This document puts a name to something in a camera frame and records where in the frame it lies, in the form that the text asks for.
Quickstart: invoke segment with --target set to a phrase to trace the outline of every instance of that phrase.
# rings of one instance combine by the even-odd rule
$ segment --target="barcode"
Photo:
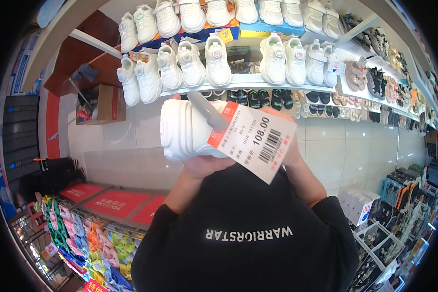
[[[281,132],[271,129],[261,150],[259,159],[264,163],[274,160],[274,157],[281,146]]]

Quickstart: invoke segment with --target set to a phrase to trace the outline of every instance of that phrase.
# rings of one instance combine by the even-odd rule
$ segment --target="white shoe display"
[[[285,49],[281,38],[271,33],[261,41],[260,51],[263,55],[260,63],[263,79],[271,84],[282,84],[285,81]]]
[[[260,4],[260,18],[270,25],[282,25],[282,0],[258,0]]]
[[[227,63],[226,45],[218,36],[210,36],[204,48],[206,55],[206,78],[212,86],[229,85],[232,72]]]
[[[161,77],[155,56],[146,52],[141,52],[143,58],[147,60],[136,62],[134,72],[140,87],[141,100],[144,103],[151,103],[161,95]]]
[[[197,87],[203,80],[206,69],[199,59],[199,50],[189,41],[178,44],[177,60],[180,62],[183,74],[183,83],[187,87]]]
[[[119,32],[121,39],[120,49],[122,50],[122,53],[128,53],[138,44],[133,15],[131,15],[129,12],[123,15],[122,22],[119,25]]]
[[[206,12],[206,21],[215,27],[225,26],[235,17],[235,10],[229,13],[227,9],[228,0],[206,0],[208,11]]]
[[[323,32],[335,40],[339,38],[339,14],[333,9],[333,5],[326,6],[326,13],[323,14]]]
[[[182,71],[177,66],[177,55],[169,45],[159,48],[157,64],[161,70],[161,82],[167,90],[174,90],[182,84]]]
[[[137,6],[133,16],[138,32],[138,41],[144,44],[152,40],[157,35],[153,9],[146,4]]]
[[[281,10],[284,21],[288,25],[295,27],[304,25],[304,19],[300,12],[300,0],[282,0]]]
[[[313,40],[313,44],[304,47],[305,53],[305,71],[308,80],[316,85],[320,85],[324,81],[323,68],[327,58],[323,49],[319,46],[319,40]]]
[[[175,14],[172,0],[157,0],[153,13],[156,16],[157,30],[162,37],[173,37],[180,30],[180,19]]]
[[[227,102],[211,102],[219,112]],[[227,155],[208,144],[212,128],[188,100],[166,100],[161,109],[161,145],[170,161],[183,161],[198,155],[225,158]]]
[[[333,46],[330,44],[327,44],[323,48],[323,52],[325,54],[325,57],[328,59],[328,61],[325,62],[324,66],[323,66],[323,76],[324,76],[325,83],[329,87],[335,87],[337,84],[337,75],[334,74],[333,72],[328,71],[328,65],[329,65],[329,61],[331,59],[337,60],[336,53],[334,53]]]
[[[235,0],[235,18],[242,23],[255,23],[258,11],[253,0]]]
[[[305,49],[299,38],[293,37],[284,43],[285,76],[292,85],[304,85],[305,83]]]
[[[316,32],[317,34],[323,33],[323,14],[326,13],[326,9],[323,4],[318,0],[311,0],[304,4],[304,26]]]
[[[202,30],[206,24],[199,0],[178,0],[180,22],[185,32],[193,34]]]
[[[123,58],[122,67],[117,69],[117,76],[119,81],[123,86],[123,97],[125,98],[125,103],[132,107],[140,102],[140,88],[138,86],[138,81],[136,80],[136,75],[134,74],[134,68],[136,62],[130,60],[130,58]]]

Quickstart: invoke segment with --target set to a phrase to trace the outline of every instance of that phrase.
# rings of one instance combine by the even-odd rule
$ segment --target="price tag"
[[[232,32],[230,31],[230,28],[226,28],[224,30],[221,30],[221,31],[217,32],[217,34],[220,37],[220,39],[222,39],[224,44],[227,44],[228,42],[231,42],[234,40],[234,37],[232,36]]]
[[[222,114],[229,126],[213,130],[208,144],[271,184],[295,135],[295,123],[234,102]]]
[[[362,68],[364,68],[365,67],[365,65],[367,64],[367,58],[365,58],[365,57],[360,57],[360,60],[357,62],[357,64],[360,66],[360,67],[362,67]]]
[[[346,64],[336,59],[329,59],[328,71],[340,75],[346,71]]]

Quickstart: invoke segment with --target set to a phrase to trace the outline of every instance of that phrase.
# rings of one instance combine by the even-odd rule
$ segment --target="red sign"
[[[154,218],[154,213],[162,205],[167,196],[155,196],[146,204],[138,213],[134,214],[130,221],[142,224],[151,224]]]
[[[151,195],[138,192],[107,190],[83,204],[94,211],[123,219]]]
[[[92,185],[92,184],[77,184],[69,187],[68,189],[61,191],[60,195],[69,198],[75,202],[82,201],[89,196],[94,195],[97,192],[103,190],[104,187]]]

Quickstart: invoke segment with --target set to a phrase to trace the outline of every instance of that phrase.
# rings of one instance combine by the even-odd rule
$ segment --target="tile floor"
[[[146,189],[172,187],[183,165],[163,154],[159,138],[163,102],[128,108],[123,122],[68,126],[70,155],[85,166],[90,181]],[[69,113],[68,121],[74,116],[75,112]],[[397,152],[397,128],[322,118],[301,118],[296,123],[299,151],[328,195],[354,185],[377,192],[380,180],[394,171],[396,160],[404,167],[425,163],[418,131],[400,130]]]

